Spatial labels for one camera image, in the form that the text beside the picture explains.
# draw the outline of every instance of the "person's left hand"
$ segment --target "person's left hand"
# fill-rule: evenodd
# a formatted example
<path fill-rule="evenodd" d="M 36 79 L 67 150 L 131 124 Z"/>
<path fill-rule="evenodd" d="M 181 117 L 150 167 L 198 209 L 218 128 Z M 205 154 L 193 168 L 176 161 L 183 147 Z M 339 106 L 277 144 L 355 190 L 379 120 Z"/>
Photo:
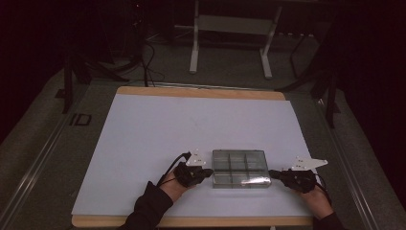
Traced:
<path fill-rule="evenodd" d="M 165 177 L 164 182 L 159 187 L 162 189 L 173 201 L 173 203 L 182 196 L 187 190 L 194 188 L 195 186 L 191 186 L 189 188 L 184 187 L 183 185 L 179 184 L 179 182 L 175 179 L 175 175 L 173 170 Z"/>

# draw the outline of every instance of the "dark background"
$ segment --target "dark background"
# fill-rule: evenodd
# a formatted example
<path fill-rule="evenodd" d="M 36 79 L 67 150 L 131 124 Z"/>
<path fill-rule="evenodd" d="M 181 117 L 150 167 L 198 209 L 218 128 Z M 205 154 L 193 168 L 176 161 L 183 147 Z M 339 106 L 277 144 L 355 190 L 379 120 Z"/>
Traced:
<path fill-rule="evenodd" d="M 127 30 L 128 11 L 123 11 L 123 6 L 128 2 L 118 1 L 115 6 L 107 2 L 7 0 L 0 3 L 0 142 L 47 80 L 62 68 L 65 44 L 75 43 L 92 57 L 112 60 L 111 55 L 123 45 L 117 40 L 126 35 L 123 31 Z M 148 3 L 146 16 L 169 39 L 174 23 L 192 24 L 192 10 L 188 10 L 193 8 L 192 1 Z M 230 8 L 230 14 L 244 13 L 243 7 L 242 4 Z M 215 12 L 211 5 L 202 10 Z M 266 13 L 264 7 L 258 8 L 257 15 Z M 365 1 L 357 11 L 341 12 L 337 16 L 320 48 L 323 52 L 318 53 L 328 56 L 331 62 L 340 63 L 338 85 L 345 91 L 355 117 L 404 207 L 405 14 L 406 6 L 402 3 Z M 111 19 L 107 20 L 110 23 L 101 19 L 105 17 Z"/>

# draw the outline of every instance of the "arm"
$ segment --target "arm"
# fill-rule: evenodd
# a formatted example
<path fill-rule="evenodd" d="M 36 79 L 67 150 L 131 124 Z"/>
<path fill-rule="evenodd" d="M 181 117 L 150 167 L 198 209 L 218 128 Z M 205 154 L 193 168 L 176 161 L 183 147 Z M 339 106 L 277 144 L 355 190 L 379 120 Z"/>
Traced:
<path fill-rule="evenodd" d="M 171 172 L 165 179 L 168 182 L 163 183 L 159 188 L 149 181 L 144 194 L 135 202 L 134 212 L 127 217 L 125 224 L 118 230 L 154 229 L 164 213 L 189 189 L 180 185 L 174 178 Z"/>
<path fill-rule="evenodd" d="M 334 213 L 325 192 L 319 187 L 314 190 L 302 194 L 297 193 L 313 213 L 313 229 L 314 230 L 344 230 L 343 224 L 337 215 Z"/>

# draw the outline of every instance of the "gray carpet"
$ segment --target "gray carpet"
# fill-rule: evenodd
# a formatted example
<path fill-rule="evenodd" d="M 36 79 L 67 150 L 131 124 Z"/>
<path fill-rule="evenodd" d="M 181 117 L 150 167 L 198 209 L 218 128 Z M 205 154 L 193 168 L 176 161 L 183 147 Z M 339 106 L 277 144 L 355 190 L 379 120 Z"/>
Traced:
<path fill-rule="evenodd" d="M 151 42 L 155 54 L 149 67 L 154 71 L 150 74 L 157 85 L 160 81 L 269 90 L 295 80 L 288 63 L 288 55 L 297 39 L 287 36 L 275 38 L 269 55 L 274 78 L 265 80 L 257 49 L 219 49 L 214 47 L 212 41 L 203 41 L 198 72 L 190 75 L 192 48 L 188 43 L 189 37 L 181 38 L 172 45 L 158 44 L 157 40 Z M 305 40 L 303 48 L 295 55 L 299 71 L 306 67 L 316 48 L 314 40 Z M 152 50 L 146 47 L 145 59 L 151 57 L 151 52 Z M 130 85 L 142 85 L 142 68 L 123 73 L 123 76 L 131 79 Z M 69 114 L 61 115 L 63 101 L 54 98 L 54 95 L 62 87 L 62 73 L 54 76 L 0 147 L 0 206 L 6 207 L 25 171 L 43 151 L 42 148 L 49 145 L 49 137 L 55 136 L 54 128 L 63 124 L 63 130 L 56 138 L 40 177 L 17 212 L 11 229 L 71 228 L 70 213 L 76 195 L 97 145 L 115 91 L 122 85 L 102 78 L 97 73 L 94 73 L 94 77 L 92 84 L 84 88 L 83 97 L 79 93 L 83 88 L 76 85 L 79 91 L 76 94 L 78 103 L 74 104 Z M 349 229 L 405 229 L 405 212 L 373 156 L 365 135 L 351 114 L 343 93 L 339 92 L 337 96 L 336 102 L 341 113 L 334 115 L 336 128 L 331 131 L 323 120 L 323 108 L 308 95 L 310 87 L 311 83 L 300 87 L 286 94 L 286 98 L 294 106 L 312 156 L 327 159 L 329 162 L 327 166 L 320 168 L 319 173 L 327 182 L 334 209 L 340 219 Z M 69 126 L 74 113 L 92 115 L 90 126 Z M 344 159 L 338 151 L 345 154 Z M 348 181 L 346 163 L 350 166 L 350 175 L 354 176 L 352 181 Z M 363 218 L 362 212 L 360 214 L 363 207 L 360 209 L 357 206 L 357 196 L 354 193 L 359 191 L 351 188 L 354 184 L 360 188 L 368 208 L 372 211 L 372 219 L 375 222 L 370 225 Z M 309 227 L 278 229 L 305 230 Z"/>

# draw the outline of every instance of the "black sleeve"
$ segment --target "black sleeve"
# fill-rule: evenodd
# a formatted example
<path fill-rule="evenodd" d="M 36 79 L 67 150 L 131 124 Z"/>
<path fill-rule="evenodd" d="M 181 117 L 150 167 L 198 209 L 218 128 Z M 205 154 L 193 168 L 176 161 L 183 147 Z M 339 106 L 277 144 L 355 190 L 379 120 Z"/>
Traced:
<path fill-rule="evenodd" d="M 149 181 L 144 194 L 135 202 L 134 212 L 118 230 L 154 229 L 172 204 L 170 197 Z"/>
<path fill-rule="evenodd" d="M 335 213 L 320 220 L 313 219 L 313 230 L 346 230 Z"/>

